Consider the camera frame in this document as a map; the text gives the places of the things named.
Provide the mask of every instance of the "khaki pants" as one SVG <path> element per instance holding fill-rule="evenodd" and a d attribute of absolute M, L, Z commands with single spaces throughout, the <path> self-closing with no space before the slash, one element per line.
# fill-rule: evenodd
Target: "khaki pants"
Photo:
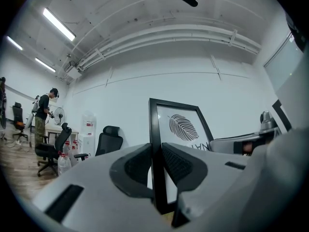
<path fill-rule="evenodd" d="M 42 137 L 42 135 L 45 135 L 45 120 L 39 117 L 35 117 L 35 147 L 44 142 L 44 138 Z"/>

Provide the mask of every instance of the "black cap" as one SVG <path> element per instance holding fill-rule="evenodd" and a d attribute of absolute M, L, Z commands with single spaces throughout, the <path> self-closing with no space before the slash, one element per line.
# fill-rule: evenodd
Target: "black cap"
<path fill-rule="evenodd" d="M 52 89 L 50 90 L 50 92 L 51 92 L 51 93 L 54 93 L 55 96 L 58 95 L 58 89 L 56 89 L 56 88 L 52 88 Z"/>

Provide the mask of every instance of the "ceiling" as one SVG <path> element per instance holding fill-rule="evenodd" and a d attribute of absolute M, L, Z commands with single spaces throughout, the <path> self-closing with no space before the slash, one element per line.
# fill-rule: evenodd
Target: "ceiling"
<path fill-rule="evenodd" d="M 152 29 L 153 39 L 163 26 L 179 29 L 179 25 L 190 25 L 186 31 L 181 28 L 181 33 L 191 32 L 192 25 L 203 25 L 208 34 L 215 28 L 231 33 L 237 30 L 238 35 L 259 45 L 276 9 L 274 0 L 198 3 L 193 8 L 181 0 L 28 0 L 8 33 L 24 48 L 24 55 L 33 60 L 41 58 L 56 69 L 58 77 L 69 82 L 64 72 L 69 61 L 82 64 L 96 55 L 95 49 L 110 50 L 108 46 L 115 45 L 116 40 L 140 31 Z M 76 35 L 72 42 L 42 15 L 45 7 Z"/>

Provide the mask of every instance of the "person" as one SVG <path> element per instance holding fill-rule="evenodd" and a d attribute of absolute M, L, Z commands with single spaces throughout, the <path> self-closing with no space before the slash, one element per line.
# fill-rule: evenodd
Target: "person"
<path fill-rule="evenodd" d="M 268 136 L 257 141 L 245 141 L 242 143 L 242 154 L 244 156 L 251 156 L 256 147 L 260 145 L 268 145 L 273 139 L 273 136 Z"/>
<path fill-rule="evenodd" d="M 4 138 L 6 127 L 5 118 L 6 96 L 5 96 L 5 77 L 0 78 L 0 138 Z"/>
<path fill-rule="evenodd" d="M 47 115 L 52 116 L 52 114 L 48 110 L 49 99 L 53 99 L 57 97 L 57 95 L 58 90 L 56 88 L 52 88 L 48 94 L 42 95 L 40 98 L 39 108 L 35 115 L 35 146 L 43 143 L 43 135 L 45 135 L 45 120 L 47 118 Z"/>

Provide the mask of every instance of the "wooden floor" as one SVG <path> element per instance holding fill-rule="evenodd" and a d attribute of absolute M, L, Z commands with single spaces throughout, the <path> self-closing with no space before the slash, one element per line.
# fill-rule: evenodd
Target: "wooden floor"
<path fill-rule="evenodd" d="M 0 166 L 8 183 L 18 195 L 25 199 L 31 200 L 45 185 L 56 178 L 50 168 L 41 172 L 41 177 L 37 176 L 39 169 L 37 162 L 43 160 L 34 152 L 34 148 L 29 147 L 27 141 L 22 145 L 17 145 L 12 138 L 12 134 L 19 133 L 14 126 L 7 123 L 5 137 L 7 141 L 0 140 Z M 29 135 L 30 131 L 26 130 L 25 134 Z M 31 134 L 31 142 L 34 145 L 34 133 Z"/>

